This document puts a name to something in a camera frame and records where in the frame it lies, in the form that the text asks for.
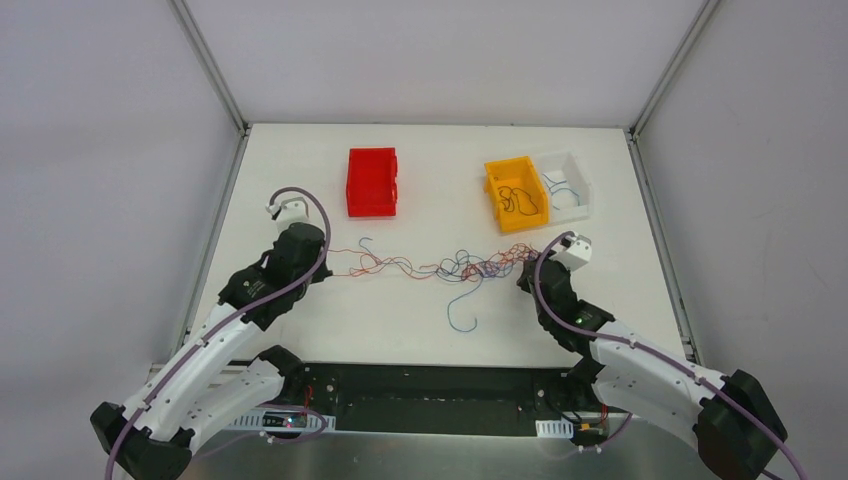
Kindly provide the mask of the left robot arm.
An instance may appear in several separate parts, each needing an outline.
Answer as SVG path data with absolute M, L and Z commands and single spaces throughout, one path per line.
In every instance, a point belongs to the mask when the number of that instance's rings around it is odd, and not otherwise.
M 258 261 L 230 276 L 192 342 L 124 403 L 94 410 L 90 421 L 109 455 L 105 478 L 121 467 L 134 479 L 176 479 L 203 444 L 246 411 L 303 396 L 303 363 L 280 345 L 257 354 L 235 379 L 210 383 L 311 284 L 331 276 L 329 240 L 329 228 L 290 224 Z

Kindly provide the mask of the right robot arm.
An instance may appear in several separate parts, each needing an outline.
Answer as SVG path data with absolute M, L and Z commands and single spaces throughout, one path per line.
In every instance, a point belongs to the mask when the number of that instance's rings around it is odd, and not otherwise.
M 579 299 L 559 261 L 524 262 L 517 285 L 532 295 L 542 328 L 581 358 L 568 375 L 573 405 L 632 413 L 690 446 L 721 479 L 765 474 L 788 433 L 756 377 L 704 368 L 650 344 Z

